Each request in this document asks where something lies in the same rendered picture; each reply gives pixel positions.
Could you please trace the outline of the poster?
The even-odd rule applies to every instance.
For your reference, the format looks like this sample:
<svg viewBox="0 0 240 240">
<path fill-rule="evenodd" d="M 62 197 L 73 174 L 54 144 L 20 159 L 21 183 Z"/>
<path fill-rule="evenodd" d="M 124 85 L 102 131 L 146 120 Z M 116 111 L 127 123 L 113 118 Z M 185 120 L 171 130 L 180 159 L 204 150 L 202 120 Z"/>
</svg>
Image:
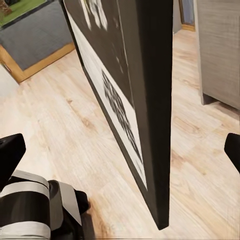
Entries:
<svg viewBox="0 0 240 240">
<path fill-rule="evenodd" d="M 59 0 L 78 58 L 158 229 L 169 225 L 174 0 Z"/>
</svg>

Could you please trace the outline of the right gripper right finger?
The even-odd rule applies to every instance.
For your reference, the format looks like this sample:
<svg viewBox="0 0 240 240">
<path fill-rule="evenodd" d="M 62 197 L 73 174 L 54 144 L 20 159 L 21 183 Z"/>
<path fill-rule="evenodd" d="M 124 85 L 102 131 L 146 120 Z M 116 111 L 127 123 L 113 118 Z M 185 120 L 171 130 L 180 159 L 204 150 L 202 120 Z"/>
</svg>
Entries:
<svg viewBox="0 0 240 240">
<path fill-rule="evenodd" d="M 224 151 L 240 173 L 240 135 L 228 133 Z"/>
</svg>

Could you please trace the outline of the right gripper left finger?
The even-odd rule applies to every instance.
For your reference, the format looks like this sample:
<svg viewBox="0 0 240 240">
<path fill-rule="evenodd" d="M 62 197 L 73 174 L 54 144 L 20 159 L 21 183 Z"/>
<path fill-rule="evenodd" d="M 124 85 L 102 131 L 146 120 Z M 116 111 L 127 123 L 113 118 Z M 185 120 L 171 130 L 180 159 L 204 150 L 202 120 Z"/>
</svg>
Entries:
<svg viewBox="0 0 240 240">
<path fill-rule="evenodd" d="M 0 192 L 6 186 L 25 152 L 25 140 L 21 133 L 0 138 Z"/>
</svg>

